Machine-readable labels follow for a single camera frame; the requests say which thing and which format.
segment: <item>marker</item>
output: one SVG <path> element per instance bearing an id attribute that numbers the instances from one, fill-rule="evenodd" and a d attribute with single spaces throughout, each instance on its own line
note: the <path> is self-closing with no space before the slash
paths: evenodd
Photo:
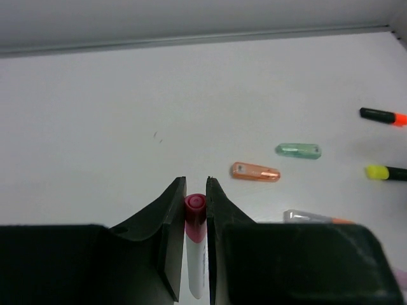
<path id="1" fill-rule="evenodd" d="M 276 182 L 280 179 L 279 170 L 271 167 L 235 162 L 231 169 L 232 176 L 236 179 L 267 182 Z"/>
<path id="2" fill-rule="evenodd" d="M 308 212 L 303 212 L 299 210 L 287 210 L 283 213 L 283 220 L 285 223 L 304 223 L 304 222 L 312 222 L 312 223 L 332 223 L 332 224 L 353 224 L 354 222 L 340 219 L 340 218 L 333 218 Z"/>
<path id="3" fill-rule="evenodd" d="M 205 287 L 206 260 L 206 200 L 205 195 L 185 198 L 186 258 L 190 291 L 200 299 Z"/>
<path id="4" fill-rule="evenodd" d="M 407 125 L 407 115 L 405 114 L 369 108 L 361 108 L 359 113 L 361 114 L 362 118 L 371 119 L 372 121 L 392 124 L 399 127 Z"/>
<path id="5" fill-rule="evenodd" d="M 369 165 L 364 171 L 369 179 L 373 180 L 400 180 L 407 181 L 407 170 L 404 168 L 383 165 Z"/>

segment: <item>orange highlighter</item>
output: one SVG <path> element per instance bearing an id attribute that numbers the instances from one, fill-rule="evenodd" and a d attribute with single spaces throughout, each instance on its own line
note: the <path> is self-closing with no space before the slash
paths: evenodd
<path id="1" fill-rule="evenodd" d="M 372 121 L 391 124 L 398 127 L 407 125 L 407 115 L 396 112 L 382 111 L 370 108 L 361 108 L 359 113 L 362 118 Z"/>
<path id="2" fill-rule="evenodd" d="M 232 176 L 236 179 L 276 182 L 280 179 L 280 172 L 271 167 L 235 162 Z"/>

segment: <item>red marker cap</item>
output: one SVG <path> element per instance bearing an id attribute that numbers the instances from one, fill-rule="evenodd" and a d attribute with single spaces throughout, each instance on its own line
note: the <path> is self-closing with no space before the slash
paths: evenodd
<path id="1" fill-rule="evenodd" d="M 206 235 L 206 197 L 192 194 L 185 198 L 185 232 L 195 243 Z"/>

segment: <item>green highlighter cap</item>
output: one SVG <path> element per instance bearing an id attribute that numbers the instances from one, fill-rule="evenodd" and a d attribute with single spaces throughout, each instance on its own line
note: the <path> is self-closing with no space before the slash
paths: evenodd
<path id="1" fill-rule="evenodd" d="M 279 156 L 303 159 L 318 159 L 322 150 L 317 144 L 281 143 L 275 148 Z"/>

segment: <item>orange highlighter cap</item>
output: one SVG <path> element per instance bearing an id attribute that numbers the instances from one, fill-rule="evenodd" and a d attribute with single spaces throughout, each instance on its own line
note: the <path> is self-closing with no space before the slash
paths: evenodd
<path id="1" fill-rule="evenodd" d="M 393 125 L 396 126 L 404 126 L 407 125 L 407 115 L 402 113 L 394 113 L 395 121 Z"/>
<path id="2" fill-rule="evenodd" d="M 232 175 L 236 179 L 277 182 L 280 172 L 275 168 L 235 162 L 232 166 Z"/>

